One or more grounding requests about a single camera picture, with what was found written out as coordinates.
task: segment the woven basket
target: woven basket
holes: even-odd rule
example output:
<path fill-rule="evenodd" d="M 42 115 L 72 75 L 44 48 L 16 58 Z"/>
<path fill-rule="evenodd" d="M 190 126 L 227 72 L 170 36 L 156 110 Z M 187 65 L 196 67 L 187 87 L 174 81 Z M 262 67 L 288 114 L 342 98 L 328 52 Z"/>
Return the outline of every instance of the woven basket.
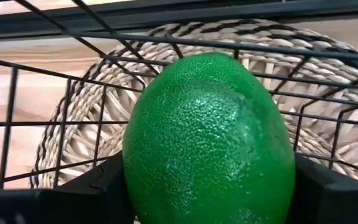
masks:
<path fill-rule="evenodd" d="M 151 36 L 165 36 L 185 39 L 217 40 L 225 42 L 239 41 L 266 46 L 291 47 L 319 51 L 349 52 L 358 54 L 354 47 L 330 39 L 317 32 L 278 24 L 261 19 L 245 19 L 219 21 L 214 23 L 191 22 L 189 24 L 167 24 L 148 32 Z M 139 53 L 149 60 L 173 62 L 178 59 L 177 54 L 169 44 L 131 42 Z M 179 45 L 184 56 L 200 54 L 202 52 L 220 51 L 232 55 L 226 49 L 211 47 Z M 133 57 L 122 45 L 117 45 L 109 55 Z M 288 75 L 302 60 L 298 55 L 283 55 L 265 52 L 240 51 L 239 60 L 253 72 Z M 134 72 L 152 72 L 142 63 L 120 62 L 128 70 Z M 155 66 L 158 71 L 163 67 Z M 84 75 L 85 78 L 112 83 L 120 86 L 142 89 L 142 85 L 132 76 L 122 73 L 106 59 L 99 59 Z M 311 58 L 295 77 L 305 77 L 318 80 L 349 83 L 358 79 L 358 63 L 337 60 Z M 139 77 L 146 85 L 153 78 Z M 259 78 L 268 90 L 274 90 L 282 81 L 269 78 Z M 286 82 L 280 91 L 302 93 L 305 95 L 320 95 L 332 90 L 334 87 L 298 82 Z M 101 95 L 103 87 L 91 83 L 74 82 L 71 85 L 71 98 L 69 99 L 67 121 L 97 121 L 101 111 Z M 106 105 L 104 108 L 104 121 L 127 121 L 131 115 L 132 107 L 140 93 L 133 91 L 108 88 Z M 332 96 L 336 99 L 358 101 L 358 90 L 343 90 Z M 300 106 L 309 100 L 290 96 L 274 95 L 280 110 L 296 112 Z M 51 121 L 61 121 L 65 104 L 62 99 L 52 115 Z M 314 114 L 337 118 L 339 112 L 349 106 L 340 103 L 319 101 L 306 108 L 306 114 Z M 294 142 L 298 118 L 283 115 L 285 124 L 290 133 L 290 141 Z M 358 110 L 346 113 L 344 119 L 358 120 Z M 301 125 L 298 150 L 307 154 L 329 157 L 332 147 L 336 123 L 332 121 L 303 118 Z M 122 149 L 124 124 L 104 124 L 101 131 L 98 157 L 114 155 Z M 63 143 L 61 165 L 72 164 L 93 159 L 96 144 L 97 125 L 69 125 L 66 126 Z M 55 167 L 57 164 L 57 151 L 60 139 L 60 127 L 48 126 L 42 136 L 37 149 L 37 157 L 33 170 L 43 170 Z M 337 159 L 347 161 L 358 166 L 358 126 L 342 124 L 337 146 Z M 328 165 L 326 161 L 311 159 L 319 164 Z M 91 169 L 91 164 L 63 169 L 60 171 L 58 183 L 65 182 L 83 174 Z M 334 163 L 333 169 L 358 179 L 358 170 L 349 166 Z M 51 188 L 55 173 L 49 172 L 31 177 L 30 186 L 34 188 Z"/>

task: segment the metal grid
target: metal grid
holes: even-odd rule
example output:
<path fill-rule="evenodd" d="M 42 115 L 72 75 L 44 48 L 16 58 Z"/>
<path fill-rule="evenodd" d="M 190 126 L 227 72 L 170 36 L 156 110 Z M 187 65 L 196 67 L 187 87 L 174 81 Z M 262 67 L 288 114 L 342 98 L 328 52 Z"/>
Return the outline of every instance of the metal grid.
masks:
<path fill-rule="evenodd" d="M 358 1 L 353 0 L 148 0 L 92 5 L 90 8 L 110 27 L 125 32 L 137 32 L 173 21 L 214 22 L 256 17 L 280 22 L 298 18 L 318 19 L 318 16 L 358 15 Z M 103 31 L 78 7 L 48 10 L 47 14 L 71 29 Z M 32 12 L 0 15 L 0 40 L 57 35 L 61 35 L 59 28 Z"/>
<path fill-rule="evenodd" d="M 252 51 L 261 51 L 261 52 L 276 52 L 281 54 L 290 54 L 290 55 L 302 55 L 303 60 L 296 66 L 289 76 L 278 76 L 278 75 L 270 75 L 266 73 L 255 73 L 254 75 L 257 77 L 262 78 L 272 78 L 272 79 L 278 79 L 282 80 L 282 83 L 275 89 L 270 91 L 271 95 L 285 95 L 285 96 L 294 96 L 299 98 L 306 98 L 310 99 L 311 101 L 307 104 L 304 104 L 301 107 L 301 110 L 299 113 L 295 112 L 289 112 L 289 111 L 281 111 L 283 114 L 289 114 L 292 116 L 298 116 L 299 122 L 298 127 L 296 130 L 296 137 L 294 142 L 294 148 L 293 150 L 302 156 L 306 157 L 314 157 L 317 159 L 322 159 L 329 161 L 329 168 L 331 169 L 334 163 L 340 163 L 347 166 L 350 166 L 354 169 L 358 170 L 358 166 L 355 166 L 353 164 L 340 161 L 335 158 L 336 153 L 336 146 L 338 141 L 338 135 L 339 135 L 339 129 L 341 127 L 341 124 L 349 123 L 349 124 L 357 124 L 358 121 L 352 121 L 348 119 L 343 119 L 343 114 L 347 113 L 352 110 L 358 109 L 358 102 L 356 101 L 347 101 L 347 100 L 339 100 L 330 98 L 333 94 L 345 90 L 345 89 L 358 89 L 358 80 L 355 80 L 351 83 L 337 83 L 337 82 L 328 82 L 328 81 L 322 81 L 322 80 L 312 80 L 307 78 L 296 78 L 294 75 L 299 71 L 299 69 L 311 58 L 311 57 L 320 57 L 320 58 L 337 58 L 341 60 L 347 60 L 349 62 L 358 64 L 358 54 L 347 54 L 347 53 L 340 53 L 340 52 L 318 52 L 318 51 L 311 51 L 311 50 L 297 50 L 297 49 L 286 49 L 286 48 L 280 48 L 280 47 L 264 47 L 260 45 L 249 45 L 249 44 L 237 44 L 237 43 L 226 43 L 226 42 L 212 42 L 212 41 L 203 41 L 203 40 L 190 40 L 190 39 L 178 39 L 171 36 L 165 36 L 165 37 L 150 37 L 150 36 L 142 36 L 142 35 L 125 35 L 125 34 L 118 34 L 114 29 L 112 29 L 106 22 L 102 20 L 95 12 L 93 12 L 86 4 L 84 4 L 81 0 L 73 0 L 75 4 L 77 4 L 82 10 L 84 10 L 90 17 L 92 17 L 101 27 L 105 28 L 108 34 L 102 34 L 102 33 L 91 33 L 91 32 L 80 32 L 80 31 L 73 31 L 69 28 L 61 25 L 61 23 L 57 22 L 52 17 L 48 16 L 45 12 L 41 11 L 40 9 L 33 6 L 31 3 L 27 2 L 26 0 L 16 0 L 19 4 L 26 7 L 28 10 L 32 11 L 33 13 L 37 14 L 38 16 L 44 18 L 46 21 L 49 21 L 51 24 L 56 26 L 61 30 L 61 33 L 64 35 L 70 35 L 77 41 L 81 42 L 83 45 L 89 47 L 90 49 L 94 50 L 101 58 L 108 59 L 111 63 L 117 65 L 125 74 L 133 76 L 138 82 L 140 82 L 143 86 L 143 89 L 145 88 L 145 84 L 137 78 L 137 76 L 140 77 L 154 77 L 158 75 L 158 71 L 153 68 L 152 65 L 169 65 L 169 62 L 162 62 L 162 61 L 156 61 L 156 60 L 146 60 L 141 55 L 139 55 L 134 49 L 131 44 L 128 41 L 139 41 L 139 42 L 163 42 L 170 44 L 177 55 L 182 58 L 183 54 L 180 52 L 180 49 L 178 48 L 177 44 L 181 45 L 197 45 L 197 46 L 205 46 L 205 47 L 218 47 L 218 48 L 224 48 L 224 49 L 230 49 L 234 52 L 234 57 L 238 58 L 239 51 L 241 50 L 252 50 Z M 130 50 L 137 58 L 128 58 L 128 57 L 119 57 L 114 55 L 108 55 L 105 54 L 103 51 L 99 50 L 97 47 L 95 47 L 93 44 L 86 41 L 83 37 L 95 37 L 95 38 L 103 38 L 103 39 L 116 39 L 120 41 L 122 45 L 124 45 L 128 50 Z M 154 72 L 153 75 L 148 73 L 139 73 L 139 72 L 132 72 L 123 67 L 120 64 L 120 61 L 127 61 L 127 62 L 136 62 L 136 63 L 144 63 L 151 71 Z M 105 104 L 105 97 L 106 97 L 106 89 L 107 87 L 113 87 L 113 88 L 120 88 L 123 90 L 129 90 L 129 91 L 136 91 L 141 92 L 142 90 L 136 90 L 133 88 L 127 88 L 124 86 L 118 86 L 118 85 L 112 85 L 109 83 L 103 83 L 96 80 L 90 80 L 87 78 L 81 78 L 81 77 L 74 77 L 70 75 L 65 75 L 63 73 L 43 70 L 39 68 L 29 67 L 25 65 L 20 65 L 16 63 L 10 63 L 6 61 L 0 60 L 0 66 L 4 67 L 10 67 L 11 68 L 11 85 L 9 89 L 9 102 L 7 107 L 7 118 L 5 122 L 0 122 L 0 126 L 5 127 L 5 133 L 4 133 L 4 140 L 3 140 L 3 149 L 2 149 L 2 158 L 1 158 L 1 168 L 0 168 L 0 189 L 4 188 L 4 183 L 12 180 L 22 179 L 22 178 L 28 178 L 32 175 L 38 175 L 43 174 L 47 172 L 55 172 L 55 179 L 54 179 L 54 186 L 57 186 L 58 183 L 58 173 L 59 170 L 79 166 L 82 164 L 89 164 L 92 163 L 93 167 L 96 165 L 96 162 L 106 160 L 110 157 L 104 157 L 104 158 L 97 158 L 98 154 L 98 147 L 99 147 L 99 139 L 101 134 L 101 125 L 102 124 L 126 124 L 128 121 L 103 121 L 103 108 Z M 50 75 L 54 77 L 60 77 L 60 78 L 66 78 L 67 80 L 67 86 L 66 86 L 66 92 L 65 97 L 70 98 L 70 95 L 73 94 L 71 90 L 71 85 L 73 82 L 82 82 L 82 83 L 92 83 L 95 85 L 102 85 L 103 86 L 103 96 L 101 99 L 101 116 L 99 117 L 98 121 L 67 121 L 67 109 L 68 109 L 68 103 L 69 101 L 65 101 L 64 109 L 63 109 L 63 121 L 61 122 L 51 122 L 51 121 L 39 121 L 39 122 L 33 122 L 33 121 L 21 121 L 16 122 L 12 121 L 12 115 L 13 115 L 13 106 L 15 102 L 15 94 L 16 94 L 16 86 L 17 86 L 17 79 L 19 76 L 20 70 L 27 70 L 31 72 L 37 72 L 42 73 L 45 75 Z M 287 82 L 287 81 L 295 81 L 295 82 L 302 82 L 302 83 L 313 83 L 313 84 L 319 84 L 319 85 L 326 85 L 326 86 L 333 86 L 336 87 L 334 90 L 327 92 L 323 95 L 301 95 L 296 93 L 288 93 L 288 92 L 282 92 L 280 91 L 281 87 Z M 317 101 L 329 101 L 329 102 L 335 102 L 335 103 L 341 103 L 346 105 L 351 105 L 350 108 L 346 110 L 342 110 L 337 118 L 329 118 L 324 116 L 316 116 L 313 114 L 305 114 L 304 110 L 306 107 L 312 105 L 313 103 L 316 103 Z M 314 119 L 323 119 L 326 121 L 334 121 L 336 122 L 336 130 L 334 133 L 334 142 L 333 142 L 333 148 L 331 151 L 331 157 L 321 157 L 321 156 L 315 156 L 315 155 L 309 155 L 304 154 L 296 151 L 300 130 L 301 130 L 301 122 L 302 118 L 314 118 Z M 56 167 L 45 169 L 45 170 L 39 170 L 35 172 L 29 172 L 26 174 L 21 175 L 15 175 L 11 177 L 6 177 L 6 165 L 7 165 L 7 155 L 9 151 L 9 138 L 11 135 L 11 128 L 14 126 L 49 126 L 49 125 L 59 125 L 61 131 L 60 136 L 60 142 L 58 147 L 58 155 L 57 155 L 57 161 L 60 161 L 60 158 L 62 156 L 62 150 L 63 150 L 63 137 L 64 137 L 64 130 L 65 127 L 68 125 L 74 125 L 74 124 L 97 124 L 98 125 L 98 131 L 97 131 L 97 142 L 96 142 L 96 148 L 95 148 L 95 154 L 94 159 L 89 161 L 83 161 L 78 162 L 75 164 L 65 165 L 61 166 L 60 162 L 57 164 Z"/>

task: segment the black metal wire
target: black metal wire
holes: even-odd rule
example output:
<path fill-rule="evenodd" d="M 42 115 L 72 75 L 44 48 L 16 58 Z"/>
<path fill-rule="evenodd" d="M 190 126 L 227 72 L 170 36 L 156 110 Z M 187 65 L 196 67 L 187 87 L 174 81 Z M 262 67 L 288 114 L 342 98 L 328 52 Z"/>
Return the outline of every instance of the black metal wire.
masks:
<path fill-rule="evenodd" d="M 297 112 L 280 110 L 280 112 L 281 112 L 281 114 L 297 116 L 297 117 L 299 117 L 299 120 L 301 120 L 301 118 L 313 118 L 313 119 L 320 119 L 322 121 L 333 121 L 333 122 L 340 121 L 340 122 L 346 123 L 346 124 L 356 124 L 356 125 L 358 125 L 358 121 L 353 121 L 353 120 L 348 120 L 348 119 L 329 118 L 327 116 L 321 116 L 321 115 L 304 114 L 303 111 L 300 111 L 299 113 L 297 113 Z"/>
<path fill-rule="evenodd" d="M 332 158 L 329 158 L 329 157 L 324 157 L 324 156 L 317 156 L 317 155 L 312 155 L 312 154 L 306 154 L 306 153 L 303 153 L 303 152 L 297 152 L 298 155 L 301 155 L 301 156 L 305 156 L 305 157 L 310 157 L 310 158 L 315 158 L 315 159 L 321 159 L 321 160 L 324 160 L 324 161 L 332 161 L 332 162 L 337 162 L 339 164 L 342 164 L 342 165 L 345 165 L 345 166 L 349 166 L 351 168 L 354 168 L 356 170 L 358 170 L 358 166 L 354 165 L 354 164 L 350 164 L 348 162 L 345 162 L 345 161 L 342 161 L 342 160 L 339 160 L 339 159 L 332 159 Z"/>
<path fill-rule="evenodd" d="M 303 58 L 303 60 L 292 70 L 292 72 L 288 75 L 289 78 L 293 77 L 298 71 L 299 69 L 301 69 L 301 67 L 310 59 L 310 56 L 306 56 L 305 58 Z M 285 84 L 287 83 L 287 80 L 282 81 L 277 87 L 276 89 L 274 89 L 274 91 L 278 91 L 281 89 L 281 87 L 283 87 Z"/>
<path fill-rule="evenodd" d="M 73 164 L 68 164 L 68 165 L 64 165 L 64 166 L 60 166 L 60 169 L 67 169 L 67 168 L 71 168 L 71 167 L 76 167 L 76 166 L 81 166 L 81 165 L 85 165 L 85 164 L 90 164 L 92 162 L 99 162 L 99 161 L 105 161 L 106 159 L 110 159 L 113 156 L 106 156 L 106 157 L 101 157 L 101 158 L 97 158 L 97 159 L 91 159 L 91 160 L 87 160 L 87 161 L 81 161 L 81 162 L 76 162 Z M 6 177 L 4 179 L 4 183 L 6 182 L 10 182 L 13 180 L 19 180 L 19 179 L 24 179 L 24 178 L 28 178 L 34 175 L 40 175 L 40 174 L 46 174 L 48 172 L 55 172 L 56 171 L 56 167 L 52 167 L 52 168 L 48 168 L 48 169 L 43 169 L 43 170 L 38 170 L 38 171 L 33 171 L 33 172 L 28 172 L 25 174 L 19 174 L 19 175 L 13 175 L 10 177 Z"/>
<path fill-rule="evenodd" d="M 163 61 L 156 61 L 156 60 L 139 60 L 136 58 L 129 58 L 129 57 L 120 57 L 120 56 L 112 56 L 112 55 L 101 55 L 101 58 L 115 58 L 117 60 L 122 60 L 125 62 L 137 62 L 137 63 L 151 63 L 154 65 L 162 65 L 167 66 L 172 64 L 171 62 L 163 62 Z M 300 83 L 309 83 L 309 84 L 317 84 L 317 85 L 326 85 L 326 86 L 333 86 L 333 87 L 340 87 L 340 88 L 352 88 L 355 90 L 358 90 L 358 85 L 352 84 L 352 83 L 340 83 L 340 82 L 333 82 L 333 81 L 324 81 L 324 80 L 314 80 L 310 78 L 294 78 L 287 75 L 273 75 L 273 74 L 267 74 L 267 73 L 260 73 L 260 72 L 254 72 L 253 73 L 256 77 L 260 78 L 271 78 L 274 80 L 283 80 L 283 81 L 293 81 L 293 82 L 300 82 Z M 155 75 L 143 75 L 146 77 L 155 77 Z"/>
<path fill-rule="evenodd" d="M 4 178 L 6 174 L 7 157 L 9 154 L 9 143 L 11 140 L 11 127 L 12 127 L 13 109 L 14 109 L 14 102 L 16 96 L 18 76 L 19 76 L 18 69 L 16 67 L 12 67 L 11 84 L 9 87 L 9 101 L 7 104 L 7 111 L 6 111 L 4 142 L 2 144 L 2 155 L 1 155 L 1 165 L 0 165 L 0 190 L 4 188 Z"/>
<path fill-rule="evenodd" d="M 240 51 L 238 49 L 234 49 L 234 53 L 233 53 L 234 59 L 238 60 L 239 59 L 239 54 L 240 54 Z"/>
<path fill-rule="evenodd" d="M 92 84 L 97 84 L 97 85 L 102 85 L 102 86 L 107 85 L 108 87 L 119 88 L 119 89 L 123 89 L 123 90 L 130 90 L 130 91 L 135 91 L 135 92 L 139 92 L 139 93 L 142 92 L 142 90 L 136 90 L 136 89 L 128 88 L 128 87 L 124 87 L 124 86 L 113 85 L 113 84 L 110 84 L 110 83 L 103 83 L 103 82 L 99 82 L 99 81 L 96 81 L 96 80 L 90 80 L 90 79 L 85 79 L 85 78 L 81 78 L 81 77 L 75 77 L 73 75 L 65 75 L 65 74 L 62 74 L 62 73 L 59 73 L 59 72 L 53 72 L 53 71 L 50 71 L 50 70 L 44 70 L 44 69 L 41 69 L 41 68 L 34 68 L 34 67 L 21 65 L 21 64 L 17 64 L 17 63 L 6 62 L 6 61 L 2 61 L 2 60 L 0 60 L 0 65 L 5 66 L 5 67 L 16 67 L 17 69 L 26 70 L 26 71 L 30 71 L 30 72 L 41 73 L 41 74 L 46 74 L 46 75 L 51 75 L 51 76 L 54 76 L 54 77 L 69 78 L 69 79 L 80 81 L 80 82 L 92 83 Z"/>
<path fill-rule="evenodd" d="M 52 19 L 50 16 L 46 15 L 44 12 L 42 12 L 40 9 L 36 8 L 35 6 L 33 6 L 31 3 L 29 3 L 26 0 L 15 0 L 17 3 L 21 4 L 22 6 L 24 6 L 25 8 L 27 8 L 28 10 L 36 13 L 38 16 L 42 17 L 43 19 L 49 21 L 51 24 L 55 25 L 57 28 L 59 28 L 62 32 L 67 31 L 67 28 L 64 27 L 63 25 L 61 25 L 60 23 L 58 23 L 55 19 Z M 82 37 L 73 37 L 74 39 L 76 39 L 77 41 L 81 42 L 83 45 L 87 46 L 88 48 L 92 49 L 93 51 L 95 51 L 96 53 L 98 53 L 98 55 L 105 55 L 105 53 L 98 49 L 96 46 L 94 46 L 93 44 L 89 43 L 88 41 L 84 40 Z M 138 82 L 140 81 L 136 75 L 134 75 L 132 72 L 130 72 L 126 67 L 122 66 L 120 63 L 118 63 L 115 60 L 110 60 L 113 64 L 115 64 L 117 67 L 119 67 L 124 73 L 133 76 Z"/>
<path fill-rule="evenodd" d="M 171 39 L 171 38 L 172 38 L 172 36 L 169 35 L 169 34 L 166 34 L 165 37 L 166 37 L 167 39 Z M 178 57 L 179 57 L 179 58 L 183 58 L 183 54 L 182 54 L 181 50 L 179 49 L 179 47 L 177 46 L 177 44 L 175 44 L 175 43 L 170 43 L 170 45 L 172 46 L 173 50 L 176 52 L 176 54 L 178 55 Z"/>
<path fill-rule="evenodd" d="M 67 111 L 68 111 L 68 106 L 70 105 L 70 100 L 71 100 L 70 89 L 71 89 L 71 79 L 68 79 L 67 84 L 66 84 L 66 95 L 65 95 L 65 104 L 63 107 L 62 124 L 60 125 L 60 139 L 59 139 L 59 146 L 58 146 L 58 151 L 57 151 L 56 171 L 55 171 L 55 177 L 53 179 L 53 187 L 57 187 L 57 184 L 58 184 L 60 162 L 61 162 L 62 154 L 63 154 L 63 143 L 65 140 Z"/>
<path fill-rule="evenodd" d="M 11 126 L 46 126 L 62 125 L 62 121 L 13 121 Z M 103 121 L 102 124 L 127 124 L 128 121 Z M 66 121 L 66 125 L 99 124 L 98 121 Z M 0 122 L 0 127 L 6 126 L 6 122 Z"/>
<path fill-rule="evenodd" d="M 277 94 L 280 96 L 292 96 L 292 97 L 296 97 L 296 98 L 304 98 L 304 99 L 327 101 L 327 102 L 333 102 L 333 103 L 341 103 L 344 105 L 354 105 L 354 106 L 357 105 L 358 106 L 358 101 L 340 100 L 340 99 L 335 99 L 335 98 L 323 98 L 321 96 L 312 96 L 312 95 L 307 95 L 307 94 L 302 94 L 302 93 L 290 93 L 290 92 L 273 91 L 273 90 L 269 90 L 268 92 L 270 94 Z"/>
<path fill-rule="evenodd" d="M 96 134 L 96 144 L 94 146 L 94 155 L 93 159 L 96 160 L 98 158 L 98 152 L 99 152 L 99 143 L 100 143 L 100 133 L 102 131 L 102 121 L 103 121 L 103 113 L 104 113 L 104 104 L 106 103 L 106 92 L 107 92 L 107 86 L 103 86 L 103 93 L 102 93 L 102 100 L 100 104 L 100 116 L 99 116 L 99 122 L 98 122 L 98 132 Z M 96 166 L 96 161 L 92 163 L 92 167 Z"/>
<path fill-rule="evenodd" d="M 110 34 L 117 34 L 117 32 L 111 28 L 107 23 L 103 21 L 102 18 L 100 18 L 96 13 L 92 11 L 86 4 L 84 4 L 81 0 L 71 0 L 73 3 L 75 3 L 77 6 L 79 6 L 82 10 L 84 10 L 89 16 L 91 16 L 96 22 L 98 22 L 99 25 L 101 25 L 103 28 L 105 28 Z M 132 54 L 134 54 L 138 59 L 144 59 L 138 51 L 136 51 L 126 40 L 118 40 L 123 46 L 128 48 Z M 154 74 L 158 75 L 158 71 L 153 68 L 150 64 L 146 63 L 146 66 L 154 72 Z"/>
<path fill-rule="evenodd" d="M 331 160 L 329 161 L 329 164 L 328 164 L 328 168 L 330 168 L 330 169 L 333 168 L 333 164 L 334 164 L 333 159 L 336 155 L 336 149 L 337 149 L 337 144 L 338 144 L 338 140 L 339 140 L 339 132 L 341 130 L 341 124 L 342 124 L 341 121 L 342 121 L 343 115 L 347 112 L 354 111 L 354 110 L 358 110 L 358 106 L 352 106 L 350 108 L 343 109 L 338 114 L 337 123 L 336 123 L 336 127 L 335 127 L 335 132 L 334 132 L 334 141 L 333 141 L 333 146 L 331 149 L 331 156 L 330 156 Z"/>
<path fill-rule="evenodd" d="M 92 33 L 82 32 L 76 30 L 63 31 L 64 34 L 73 37 L 94 37 L 102 39 L 116 39 L 116 40 L 134 40 L 141 42 L 157 42 L 166 44 L 183 44 L 190 46 L 202 46 L 202 47 L 217 47 L 221 49 L 238 49 L 238 50 L 250 50 L 258 52 L 269 52 L 269 53 L 280 53 L 287 55 L 303 55 L 310 57 L 320 58 L 336 58 L 344 60 L 358 60 L 358 54 L 349 54 L 342 52 L 319 52 L 315 50 L 303 50 L 303 49 L 291 49 L 286 47 L 267 47 L 256 44 L 237 44 L 229 42 L 218 42 L 218 41 L 205 41 L 196 39 L 181 39 L 176 37 L 156 37 L 146 35 L 132 35 L 132 34 L 105 34 L 105 33 Z"/>
<path fill-rule="evenodd" d="M 354 80 L 350 83 L 350 85 L 357 85 L 358 84 L 358 79 Z M 329 97 L 341 90 L 344 90 L 345 87 L 338 85 L 338 88 L 328 91 L 327 93 L 324 93 L 321 95 L 322 98 L 326 98 Z M 300 136 L 300 131 L 301 131 L 301 124 L 302 124 L 302 117 L 303 116 L 303 112 L 305 111 L 305 108 L 312 105 L 313 103 L 316 103 L 318 100 L 311 100 L 308 103 L 305 103 L 301 109 L 300 109 L 300 115 L 299 115 L 299 120 L 298 120 L 298 126 L 296 127 L 296 134 L 295 134 L 295 141 L 294 141 L 294 145 L 293 145 L 293 150 L 296 151 L 297 147 L 298 147 L 298 141 L 299 141 L 299 136 Z"/>

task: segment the wicker basket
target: wicker basket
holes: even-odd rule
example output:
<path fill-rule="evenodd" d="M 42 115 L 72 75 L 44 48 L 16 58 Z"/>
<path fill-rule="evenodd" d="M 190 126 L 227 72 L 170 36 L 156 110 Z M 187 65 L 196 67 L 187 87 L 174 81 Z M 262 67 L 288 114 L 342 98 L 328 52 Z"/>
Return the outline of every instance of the wicker basket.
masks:
<path fill-rule="evenodd" d="M 164 36 L 170 34 L 174 37 L 186 39 L 218 40 L 225 42 L 244 42 L 266 46 L 291 47 L 297 49 L 323 50 L 334 52 L 350 52 L 358 54 L 354 47 L 330 39 L 311 30 L 296 29 L 261 19 L 244 19 L 219 21 L 214 23 L 191 22 L 189 24 L 167 24 L 151 30 L 148 35 Z M 172 62 L 178 59 L 177 54 L 169 44 L 131 42 L 141 56 L 150 60 Z M 179 48 L 184 56 L 200 54 L 202 52 L 221 51 L 211 47 L 181 46 Z M 109 55 L 122 57 L 135 57 L 122 45 L 117 45 Z M 283 55 L 266 52 L 240 51 L 239 61 L 253 72 L 288 75 L 302 60 L 297 55 Z M 150 69 L 142 63 L 120 62 L 130 71 L 150 73 Z M 161 71 L 162 66 L 155 66 Z M 85 77 L 120 86 L 142 89 L 142 85 L 130 75 L 106 59 L 99 59 L 85 73 Z M 305 77 L 318 80 L 349 83 L 358 78 L 358 64 L 336 59 L 311 58 L 299 70 L 295 77 Z M 146 85 L 152 77 L 139 77 Z M 274 90 L 282 81 L 269 78 L 259 78 L 268 90 Z M 286 82 L 280 91 L 302 93 L 305 95 L 320 95 L 332 90 L 334 87 L 317 84 Z M 97 121 L 101 111 L 101 95 L 103 88 L 91 83 L 74 82 L 71 85 L 71 98 L 69 99 L 67 121 Z M 105 121 L 127 121 L 131 115 L 132 107 L 140 93 L 115 88 L 108 88 L 106 106 L 103 119 Z M 332 96 L 336 99 L 358 101 L 358 90 L 343 90 Z M 299 111 L 300 106 L 310 101 L 304 98 L 295 98 L 283 95 L 274 95 L 273 99 L 282 111 Z M 51 121 L 61 121 L 65 100 L 57 106 Z M 337 118 L 339 112 L 349 106 L 340 103 L 318 101 L 307 107 L 305 113 Z M 285 124 L 290 133 L 290 140 L 294 142 L 297 116 L 283 115 Z M 358 110 L 345 114 L 345 118 L 358 120 Z M 307 154 L 329 157 L 331 153 L 333 135 L 336 123 L 326 120 L 303 118 L 301 124 L 298 150 Z M 104 124 L 101 131 L 98 157 L 106 157 L 119 152 L 122 148 L 122 137 L 125 124 Z M 63 155 L 61 165 L 72 164 L 93 159 L 96 144 L 98 125 L 69 125 L 66 128 L 63 142 Z M 38 147 L 37 158 L 33 170 L 43 170 L 55 167 L 60 139 L 60 128 L 48 126 Z M 339 133 L 336 158 L 358 166 L 358 126 L 343 124 Z M 324 160 L 313 161 L 327 165 Z M 60 171 L 58 182 L 63 184 L 91 169 L 91 164 L 63 169 Z M 333 169 L 358 179 L 358 170 L 349 166 L 334 163 Z M 30 185 L 34 188 L 51 188 L 53 186 L 54 172 L 31 177 Z"/>

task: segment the wooden surface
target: wooden surface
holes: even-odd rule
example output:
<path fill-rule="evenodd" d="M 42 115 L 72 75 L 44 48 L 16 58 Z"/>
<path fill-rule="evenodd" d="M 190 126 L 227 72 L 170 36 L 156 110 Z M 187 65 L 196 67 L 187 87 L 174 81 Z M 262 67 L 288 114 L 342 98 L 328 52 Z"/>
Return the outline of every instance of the wooden surface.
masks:
<path fill-rule="evenodd" d="M 71 0 L 49 0 L 49 1 L 27 0 L 27 1 L 41 10 L 76 7 L 76 4 L 74 4 Z M 103 4 L 109 2 L 121 2 L 121 1 L 131 1 L 131 0 L 83 0 L 83 2 L 86 3 L 87 5 Z M 28 11 L 29 11 L 28 9 L 24 8 L 23 6 L 21 6 L 19 3 L 15 1 L 0 2 L 0 15 L 28 12 Z"/>
<path fill-rule="evenodd" d="M 309 28 L 358 48 L 358 19 L 303 22 L 292 26 Z M 107 51 L 115 42 L 90 39 Z M 0 59 L 47 70 L 81 76 L 96 60 L 90 49 L 71 39 L 0 42 Z M 6 119 L 10 70 L 0 67 L 0 121 Z M 65 80 L 38 73 L 20 72 L 14 105 L 14 121 L 47 121 L 65 91 Z M 30 171 L 44 127 L 13 127 L 7 176 Z M 0 128 L 0 156 L 4 128 Z M 27 187 L 27 179 L 8 182 L 7 188 Z"/>

